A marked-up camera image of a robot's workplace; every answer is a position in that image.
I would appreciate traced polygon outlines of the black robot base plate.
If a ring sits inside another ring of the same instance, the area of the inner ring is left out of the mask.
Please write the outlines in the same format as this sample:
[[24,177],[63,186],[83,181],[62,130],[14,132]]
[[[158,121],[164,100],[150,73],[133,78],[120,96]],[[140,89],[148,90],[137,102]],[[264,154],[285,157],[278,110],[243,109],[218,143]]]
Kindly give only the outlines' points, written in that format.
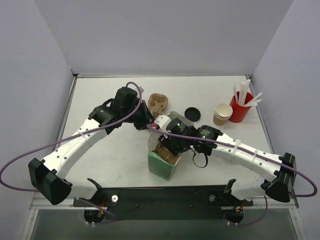
[[87,203],[75,199],[73,206],[104,206],[118,220],[216,220],[222,218],[223,209],[253,206],[225,189],[225,185],[108,187]]

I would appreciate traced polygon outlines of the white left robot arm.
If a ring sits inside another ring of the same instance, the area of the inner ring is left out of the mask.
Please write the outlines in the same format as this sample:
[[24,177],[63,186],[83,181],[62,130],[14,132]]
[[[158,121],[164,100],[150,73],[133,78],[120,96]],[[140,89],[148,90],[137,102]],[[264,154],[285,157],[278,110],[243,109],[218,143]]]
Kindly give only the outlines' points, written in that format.
[[58,205],[66,198],[83,198],[90,205],[101,203],[103,194],[94,180],[75,183],[66,176],[76,162],[96,144],[122,123],[133,124],[138,131],[145,130],[154,121],[145,101],[137,91],[127,86],[121,87],[114,98],[95,107],[88,118],[54,152],[43,159],[32,159],[28,164],[31,184],[52,204]]

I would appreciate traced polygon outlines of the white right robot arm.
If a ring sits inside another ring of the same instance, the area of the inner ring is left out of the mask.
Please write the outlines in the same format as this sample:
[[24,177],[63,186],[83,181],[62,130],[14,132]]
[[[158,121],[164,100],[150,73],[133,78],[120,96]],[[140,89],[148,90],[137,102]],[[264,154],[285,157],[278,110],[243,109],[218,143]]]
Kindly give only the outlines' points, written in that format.
[[230,180],[227,194],[238,200],[268,196],[278,202],[290,202],[296,179],[294,155],[267,153],[241,143],[214,127],[202,125],[195,128],[177,117],[158,119],[153,125],[164,132],[158,140],[173,155],[192,150],[205,158],[215,156],[231,161],[257,174],[250,179]]

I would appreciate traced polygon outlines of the green paper takeout bag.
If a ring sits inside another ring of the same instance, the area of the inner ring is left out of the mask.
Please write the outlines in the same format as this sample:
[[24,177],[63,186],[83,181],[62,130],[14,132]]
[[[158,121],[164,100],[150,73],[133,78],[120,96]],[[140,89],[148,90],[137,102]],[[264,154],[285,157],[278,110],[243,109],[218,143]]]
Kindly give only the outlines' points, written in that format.
[[158,138],[161,136],[160,133],[149,131],[149,139],[147,142],[147,149],[148,149],[148,170],[150,173],[166,180],[170,181],[174,173],[176,172],[180,162],[182,162],[182,159],[184,158],[184,153],[178,154],[178,160],[175,165],[171,165],[164,160],[162,160],[155,152],[155,148],[158,143]]

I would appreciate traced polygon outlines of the single brown pulp carrier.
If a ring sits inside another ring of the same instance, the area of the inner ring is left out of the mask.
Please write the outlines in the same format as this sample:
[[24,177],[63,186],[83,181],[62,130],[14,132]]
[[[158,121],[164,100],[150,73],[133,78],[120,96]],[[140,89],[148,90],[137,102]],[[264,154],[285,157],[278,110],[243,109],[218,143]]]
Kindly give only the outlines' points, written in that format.
[[170,165],[175,165],[178,161],[179,156],[173,155],[162,143],[158,143],[153,151],[156,153],[163,161]]

